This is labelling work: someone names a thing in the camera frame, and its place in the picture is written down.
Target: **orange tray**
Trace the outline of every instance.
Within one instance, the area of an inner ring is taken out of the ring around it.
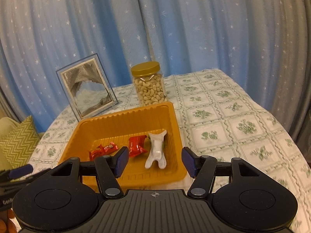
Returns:
[[[150,143],[146,139],[144,148],[148,152],[130,158],[117,181],[121,188],[126,190],[182,180],[186,175],[186,169],[181,161],[182,143],[171,102],[124,110],[79,122],[59,164],[73,156],[79,157],[81,161],[88,161],[89,151],[100,144],[105,146],[114,142],[119,148],[128,147],[130,137],[147,135],[148,132],[159,134],[164,130],[167,130],[164,137],[166,168],[160,169],[158,162],[153,162],[150,169],[145,169],[150,151]],[[83,177],[83,183],[98,191],[95,177]]]

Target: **round pad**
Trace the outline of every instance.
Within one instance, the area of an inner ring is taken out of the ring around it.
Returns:
[[[233,227],[257,232],[289,226],[297,211],[291,192],[257,177],[221,187],[213,196],[212,206]]]
[[[275,198],[267,191],[253,189],[241,193],[240,202],[249,209],[265,210],[274,205]]]
[[[56,180],[46,190],[37,183],[22,189],[12,204],[19,224],[32,231],[74,228],[91,218],[97,209],[96,193],[78,181]]]
[[[35,203],[42,209],[60,209],[66,206],[70,200],[70,193],[61,189],[44,190],[35,197]]]

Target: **blue curtain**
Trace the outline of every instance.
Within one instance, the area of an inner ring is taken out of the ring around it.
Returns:
[[[130,67],[149,60],[159,61],[165,76],[219,68],[269,110],[280,67],[306,59],[291,53],[291,44],[306,50],[306,39],[288,41],[293,26],[305,24],[303,6],[303,0],[0,0],[0,86],[19,116],[32,114],[38,130],[46,130],[68,104],[55,71],[98,53],[112,86],[131,83]]]

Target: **ridged surface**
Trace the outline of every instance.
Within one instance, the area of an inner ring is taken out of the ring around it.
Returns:
[[[206,202],[189,199],[182,190],[130,190],[124,198],[104,202],[91,220],[67,232],[239,233],[242,231],[232,229],[219,221]],[[278,231],[278,233],[290,232],[288,229]],[[23,229],[21,233],[31,231]]]

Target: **white figurine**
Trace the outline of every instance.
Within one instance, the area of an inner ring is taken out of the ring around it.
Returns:
[[[159,168],[164,169],[166,167],[166,159],[163,152],[163,141],[164,136],[166,135],[167,131],[163,131],[160,134],[152,134],[149,133],[149,139],[151,142],[151,149],[149,156],[146,160],[145,168],[149,169],[153,163],[153,161],[157,161]]]

